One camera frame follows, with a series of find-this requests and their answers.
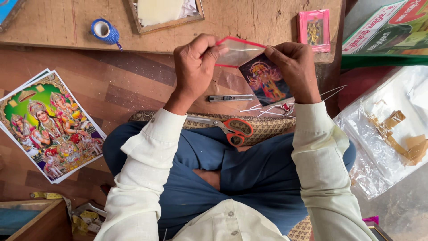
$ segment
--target shirt cuff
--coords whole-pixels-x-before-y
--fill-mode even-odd
[[[334,125],[327,114],[324,101],[309,105],[294,104],[294,109],[296,111],[296,130],[330,131]]]
[[[143,128],[143,132],[161,142],[178,142],[186,118],[187,115],[160,109]]]

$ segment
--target wooden frame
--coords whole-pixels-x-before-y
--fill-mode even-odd
[[[140,34],[153,33],[156,31],[181,26],[184,24],[189,24],[195,21],[201,21],[205,19],[204,9],[202,8],[201,0],[196,0],[196,8],[199,12],[198,15],[195,16],[187,16],[185,18],[180,18],[177,20],[172,20],[162,24],[155,24],[151,26],[141,26],[140,21],[138,21],[137,8],[134,6],[134,3],[137,3],[138,0],[128,0],[129,5],[131,6],[132,16],[134,18],[135,24],[137,25],[138,32]]]
[[[379,227],[375,222],[369,221],[365,222],[367,227],[373,232],[373,234],[378,238],[379,241],[393,241],[390,236],[388,236],[383,229]]]
[[[63,199],[0,202],[0,208],[41,211],[6,241],[56,240],[58,237],[64,241],[73,239]]]

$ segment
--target blue tape roll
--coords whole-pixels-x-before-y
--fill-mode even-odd
[[[95,38],[108,44],[117,44],[122,50],[119,44],[119,31],[109,21],[104,18],[95,19],[91,24],[91,31]]]

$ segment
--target plastic bag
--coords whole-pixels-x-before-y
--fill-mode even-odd
[[[225,45],[229,52],[220,56],[215,66],[238,68],[265,51],[266,46],[227,36],[216,45]]]
[[[357,158],[349,175],[367,199],[377,197],[428,161],[425,155],[415,166],[379,134],[375,124],[387,120],[394,111],[405,119],[390,129],[397,144],[408,150],[406,139],[428,137],[428,66],[393,69],[377,86],[348,105],[334,122],[345,131],[357,148]]]

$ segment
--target left hand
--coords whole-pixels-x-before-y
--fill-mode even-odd
[[[191,43],[174,50],[177,88],[166,103],[165,110],[185,115],[192,103],[207,90],[215,62],[220,55],[229,51],[223,45],[216,46],[218,40],[214,35],[201,34]]]

